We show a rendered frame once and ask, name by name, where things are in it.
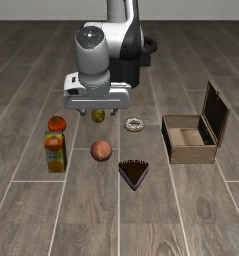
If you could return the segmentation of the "red tomato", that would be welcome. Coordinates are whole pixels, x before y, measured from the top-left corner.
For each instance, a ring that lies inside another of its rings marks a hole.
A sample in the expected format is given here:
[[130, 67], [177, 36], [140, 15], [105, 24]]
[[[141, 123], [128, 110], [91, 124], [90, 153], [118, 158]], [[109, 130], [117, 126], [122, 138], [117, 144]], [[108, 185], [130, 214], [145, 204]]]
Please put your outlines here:
[[66, 126], [66, 121], [61, 116], [53, 116], [48, 121], [48, 129], [52, 132], [64, 132]]

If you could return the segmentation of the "wooden box lid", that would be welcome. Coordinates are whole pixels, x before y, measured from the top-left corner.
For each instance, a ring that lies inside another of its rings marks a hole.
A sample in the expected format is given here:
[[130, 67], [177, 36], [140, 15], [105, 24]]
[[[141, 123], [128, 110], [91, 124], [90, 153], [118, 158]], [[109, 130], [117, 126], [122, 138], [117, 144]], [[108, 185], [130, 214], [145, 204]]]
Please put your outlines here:
[[207, 127], [214, 142], [221, 146], [230, 109], [213, 81], [207, 83], [206, 95], [202, 110], [202, 117], [206, 121]]

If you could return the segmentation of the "yellow-green onion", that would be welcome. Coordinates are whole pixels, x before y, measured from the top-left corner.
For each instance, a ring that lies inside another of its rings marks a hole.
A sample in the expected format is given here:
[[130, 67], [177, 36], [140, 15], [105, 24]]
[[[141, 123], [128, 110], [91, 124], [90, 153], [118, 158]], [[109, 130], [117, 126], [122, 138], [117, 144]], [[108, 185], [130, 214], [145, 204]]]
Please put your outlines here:
[[95, 123], [101, 123], [105, 119], [105, 111], [103, 109], [94, 109], [91, 118]]

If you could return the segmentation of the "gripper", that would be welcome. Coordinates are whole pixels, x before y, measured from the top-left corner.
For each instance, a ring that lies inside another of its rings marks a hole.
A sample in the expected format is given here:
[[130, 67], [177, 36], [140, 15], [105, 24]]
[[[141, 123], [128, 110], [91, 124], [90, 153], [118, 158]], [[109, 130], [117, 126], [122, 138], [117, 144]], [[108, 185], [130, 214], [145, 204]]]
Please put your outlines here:
[[111, 109], [110, 115], [115, 116], [118, 109], [130, 106], [131, 86], [127, 83], [103, 83], [86, 86], [80, 83], [78, 72], [68, 74], [64, 81], [63, 106], [76, 109], [80, 116], [86, 116], [85, 109]]

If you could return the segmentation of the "white sprinkled donut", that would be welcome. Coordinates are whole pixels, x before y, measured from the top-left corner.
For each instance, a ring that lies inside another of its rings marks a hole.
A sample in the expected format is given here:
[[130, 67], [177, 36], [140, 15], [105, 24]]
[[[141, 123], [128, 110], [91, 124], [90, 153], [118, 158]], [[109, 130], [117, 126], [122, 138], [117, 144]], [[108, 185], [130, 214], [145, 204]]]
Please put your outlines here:
[[145, 128], [145, 123], [140, 118], [128, 118], [124, 122], [124, 128], [130, 132], [140, 132]]

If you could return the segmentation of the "wooden box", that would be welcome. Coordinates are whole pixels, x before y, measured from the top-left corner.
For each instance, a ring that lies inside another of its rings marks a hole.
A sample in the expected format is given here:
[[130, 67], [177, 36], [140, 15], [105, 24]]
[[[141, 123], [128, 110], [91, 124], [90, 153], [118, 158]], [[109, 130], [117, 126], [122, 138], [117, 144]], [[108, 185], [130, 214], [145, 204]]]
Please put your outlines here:
[[161, 132], [171, 164], [213, 164], [217, 144], [201, 115], [164, 115]]

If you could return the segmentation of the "chocolate cake wedge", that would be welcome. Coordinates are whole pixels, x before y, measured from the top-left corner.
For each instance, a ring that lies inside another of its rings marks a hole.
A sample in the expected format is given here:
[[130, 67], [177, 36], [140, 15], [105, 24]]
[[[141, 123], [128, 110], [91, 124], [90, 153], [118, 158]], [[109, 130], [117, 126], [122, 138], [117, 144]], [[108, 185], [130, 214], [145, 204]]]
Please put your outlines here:
[[120, 175], [133, 191], [139, 187], [149, 170], [149, 164], [140, 160], [125, 160], [118, 166]]

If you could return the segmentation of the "orange juice carton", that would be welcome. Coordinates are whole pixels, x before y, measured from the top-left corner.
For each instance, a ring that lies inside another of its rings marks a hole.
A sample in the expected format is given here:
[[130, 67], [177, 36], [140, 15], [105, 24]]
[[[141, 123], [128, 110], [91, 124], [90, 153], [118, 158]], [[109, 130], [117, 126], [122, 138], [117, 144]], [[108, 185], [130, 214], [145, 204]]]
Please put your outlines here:
[[63, 173], [67, 168], [65, 136], [62, 132], [45, 132], [44, 148], [48, 171]]

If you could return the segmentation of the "pink peach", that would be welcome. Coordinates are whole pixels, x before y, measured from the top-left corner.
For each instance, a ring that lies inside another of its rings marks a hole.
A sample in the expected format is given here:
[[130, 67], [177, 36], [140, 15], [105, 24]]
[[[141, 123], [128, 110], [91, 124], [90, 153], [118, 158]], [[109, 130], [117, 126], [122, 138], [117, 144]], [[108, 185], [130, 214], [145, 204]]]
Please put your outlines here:
[[107, 161], [112, 155], [112, 147], [107, 141], [99, 140], [92, 144], [90, 153], [96, 161]]

